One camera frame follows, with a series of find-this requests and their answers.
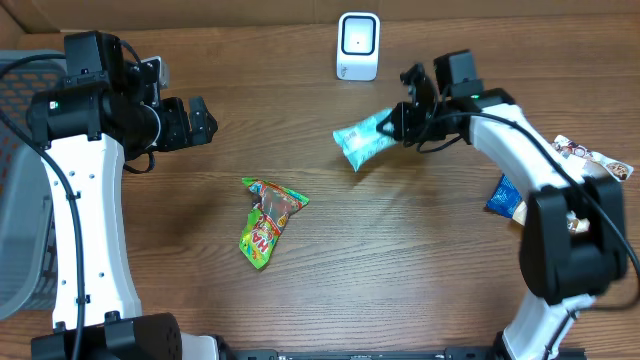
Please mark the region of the green gummy candy bag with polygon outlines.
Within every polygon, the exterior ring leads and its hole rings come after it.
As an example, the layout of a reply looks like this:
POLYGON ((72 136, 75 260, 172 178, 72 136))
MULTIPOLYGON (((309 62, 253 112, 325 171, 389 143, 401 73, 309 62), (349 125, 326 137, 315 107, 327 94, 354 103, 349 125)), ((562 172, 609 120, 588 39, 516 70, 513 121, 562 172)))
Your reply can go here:
POLYGON ((242 179, 253 196, 252 209, 243 229, 239 248, 258 270, 269 262, 289 218, 309 203, 292 189, 258 178, 242 179))

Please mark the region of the blue Oreo cookie pack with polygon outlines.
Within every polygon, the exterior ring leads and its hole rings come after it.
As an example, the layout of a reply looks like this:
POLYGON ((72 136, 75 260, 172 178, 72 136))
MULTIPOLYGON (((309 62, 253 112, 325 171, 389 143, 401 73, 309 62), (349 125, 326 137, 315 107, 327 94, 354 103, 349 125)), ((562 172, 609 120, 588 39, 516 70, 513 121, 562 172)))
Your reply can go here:
POLYGON ((502 175, 485 207, 505 218, 512 218, 521 202, 522 197, 516 187, 506 175, 502 175))

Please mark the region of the beige paper snack bag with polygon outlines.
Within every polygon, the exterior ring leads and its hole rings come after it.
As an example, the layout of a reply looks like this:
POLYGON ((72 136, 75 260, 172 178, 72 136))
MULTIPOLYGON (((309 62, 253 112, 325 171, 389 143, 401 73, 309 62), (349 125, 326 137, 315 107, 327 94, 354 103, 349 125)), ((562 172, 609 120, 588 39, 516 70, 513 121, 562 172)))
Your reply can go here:
MULTIPOLYGON (((599 178, 609 174, 617 181, 624 182, 631 177, 634 171, 632 166, 609 158, 599 152, 591 151, 563 135, 557 135, 551 146, 572 166, 580 169, 583 177, 599 178)), ((524 225, 526 212, 526 204, 521 201, 515 208, 512 220, 519 225, 524 225)), ((577 234, 589 230, 590 223, 586 218, 579 219, 575 212, 572 211, 567 215, 567 225, 570 234, 577 234)))

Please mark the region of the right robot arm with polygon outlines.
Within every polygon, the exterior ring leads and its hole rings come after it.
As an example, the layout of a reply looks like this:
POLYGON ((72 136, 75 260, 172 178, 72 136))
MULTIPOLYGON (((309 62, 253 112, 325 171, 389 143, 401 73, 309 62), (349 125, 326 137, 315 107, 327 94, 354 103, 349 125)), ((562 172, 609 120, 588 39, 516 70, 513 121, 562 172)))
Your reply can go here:
POLYGON ((612 177, 584 176, 527 121, 502 88, 487 89, 463 50, 413 65, 400 102, 377 131, 407 146, 463 140, 496 163, 525 201, 519 266, 528 291, 515 318, 474 359, 580 359, 560 344, 577 318, 639 260, 625 236, 624 200, 612 177))

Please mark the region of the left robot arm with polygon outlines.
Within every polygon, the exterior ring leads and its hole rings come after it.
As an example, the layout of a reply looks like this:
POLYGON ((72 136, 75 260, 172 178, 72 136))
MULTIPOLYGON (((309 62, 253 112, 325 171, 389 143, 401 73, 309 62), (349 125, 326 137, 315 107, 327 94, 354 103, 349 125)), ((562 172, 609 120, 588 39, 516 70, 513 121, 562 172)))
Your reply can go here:
POLYGON ((122 176, 140 156, 204 145, 217 122, 204 101, 162 98, 168 71, 118 37, 64 39, 66 74, 28 110, 53 200, 58 285, 51 335, 35 359, 216 359, 212 336, 183 332, 168 313, 147 315, 129 263, 122 176))

